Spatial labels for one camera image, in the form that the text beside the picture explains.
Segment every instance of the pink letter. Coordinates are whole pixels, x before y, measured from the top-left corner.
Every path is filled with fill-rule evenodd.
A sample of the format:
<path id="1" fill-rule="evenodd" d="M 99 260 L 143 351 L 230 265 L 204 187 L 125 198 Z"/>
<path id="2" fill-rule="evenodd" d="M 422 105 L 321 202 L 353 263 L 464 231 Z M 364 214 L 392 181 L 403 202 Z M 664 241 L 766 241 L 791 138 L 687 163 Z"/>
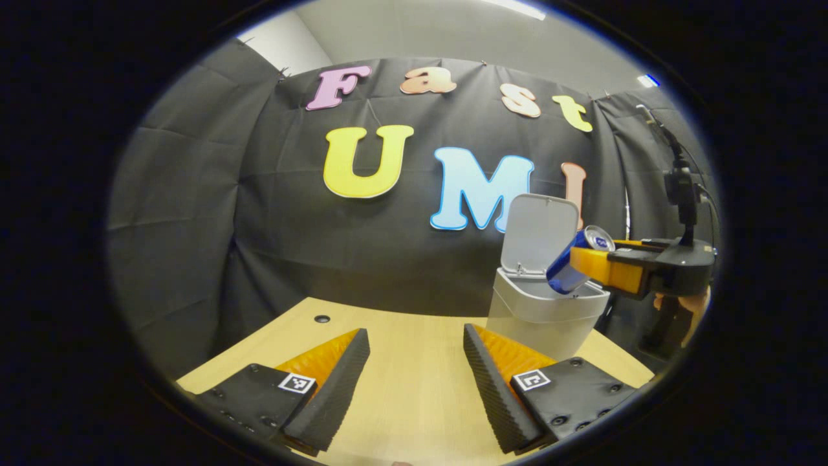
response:
<path id="1" fill-rule="evenodd" d="M 343 68 L 341 70 L 322 71 L 319 77 L 322 82 L 316 90 L 316 97 L 305 107 L 308 110 L 329 109 L 342 103 L 342 99 L 336 96 L 338 90 L 342 95 L 348 95 L 357 86 L 357 77 L 363 78 L 371 74 L 370 66 L 355 66 L 354 68 Z"/>

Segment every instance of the trash can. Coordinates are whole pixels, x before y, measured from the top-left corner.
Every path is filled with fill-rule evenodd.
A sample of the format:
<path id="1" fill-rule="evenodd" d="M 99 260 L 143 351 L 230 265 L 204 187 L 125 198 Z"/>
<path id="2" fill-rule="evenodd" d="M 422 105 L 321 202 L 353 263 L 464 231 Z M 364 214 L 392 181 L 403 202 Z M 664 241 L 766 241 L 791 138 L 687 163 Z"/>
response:
<path id="1" fill-rule="evenodd" d="M 521 194 L 512 200 L 501 267 L 486 328 L 561 361 L 575 355 L 606 307 L 609 292 L 588 281 L 559 294 L 546 268 L 569 245 L 578 207 L 565 199 Z"/>

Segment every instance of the black fabric backdrop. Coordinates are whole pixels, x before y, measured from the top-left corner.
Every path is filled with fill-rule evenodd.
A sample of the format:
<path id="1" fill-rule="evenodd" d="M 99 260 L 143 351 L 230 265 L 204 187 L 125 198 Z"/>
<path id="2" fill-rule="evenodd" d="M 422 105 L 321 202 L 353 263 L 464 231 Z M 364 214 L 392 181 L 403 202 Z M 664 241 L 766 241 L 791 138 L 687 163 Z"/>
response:
<path id="1" fill-rule="evenodd" d="M 269 63 L 235 41 L 184 74 L 137 129 L 113 183 L 110 262 L 126 319 L 169 376 L 187 373 L 307 296 L 397 312 L 486 315 L 503 242 L 493 225 L 501 207 L 484 230 L 472 222 L 462 231 L 432 228 L 443 177 L 438 148 L 467 148 L 487 177 L 506 155 L 529 158 L 530 191 L 554 197 L 565 196 L 561 163 L 581 165 L 585 224 L 615 238 L 625 233 L 625 188 L 633 238 L 681 233 L 661 181 L 669 152 L 635 104 L 657 109 L 699 162 L 695 171 L 710 173 L 690 125 L 658 90 L 592 101 L 520 71 L 436 58 L 327 69 L 356 65 L 373 72 L 342 104 L 307 111 L 322 70 L 277 82 Z M 423 66 L 450 70 L 457 89 L 400 92 L 405 73 Z M 541 117 L 505 108 L 499 86 L 507 82 L 532 91 Z M 553 95 L 584 105 L 594 130 L 570 126 Z M 414 128 L 397 185 L 373 199 L 329 191 L 325 135 L 365 128 L 354 172 L 370 175 L 382 147 L 376 129 L 388 124 Z M 697 237 L 710 240 L 704 209 Z M 465 203 L 463 214 L 470 218 Z M 652 315 L 651 299 L 619 299 L 608 335 L 657 368 L 634 350 Z"/>

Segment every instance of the trash can lid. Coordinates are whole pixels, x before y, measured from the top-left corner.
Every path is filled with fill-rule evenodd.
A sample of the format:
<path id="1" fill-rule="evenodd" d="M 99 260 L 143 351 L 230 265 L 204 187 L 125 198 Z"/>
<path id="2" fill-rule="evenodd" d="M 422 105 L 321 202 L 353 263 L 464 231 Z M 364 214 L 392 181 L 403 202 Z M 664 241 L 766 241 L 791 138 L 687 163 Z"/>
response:
<path id="1" fill-rule="evenodd" d="M 578 206 L 559 197 L 525 193 L 509 205 L 500 264 L 517 273 L 546 273 L 578 230 Z"/>

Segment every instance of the ceiling light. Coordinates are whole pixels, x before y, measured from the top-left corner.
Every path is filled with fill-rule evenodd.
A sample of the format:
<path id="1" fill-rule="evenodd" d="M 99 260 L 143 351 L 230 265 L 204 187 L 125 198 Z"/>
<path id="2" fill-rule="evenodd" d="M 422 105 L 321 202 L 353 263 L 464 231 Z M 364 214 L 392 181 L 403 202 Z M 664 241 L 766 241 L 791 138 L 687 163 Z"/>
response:
<path id="1" fill-rule="evenodd" d="M 501 7 L 508 8 L 518 13 L 523 13 L 524 15 L 533 17 L 535 19 L 539 19 L 543 21 L 543 18 L 546 17 L 546 14 L 537 8 L 530 7 L 525 3 L 518 2 L 517 0 L 483 0 L 486 3 L 492 3 L 494 5 L 500 5 Z"/>
<path id="2" fill-rule="evenodd" d="M 641 75 L 638 77 L 638 82 L 640 82 L 644 87 L 658 87 L 658 81 L 656 81 L 650 75 Z"/>

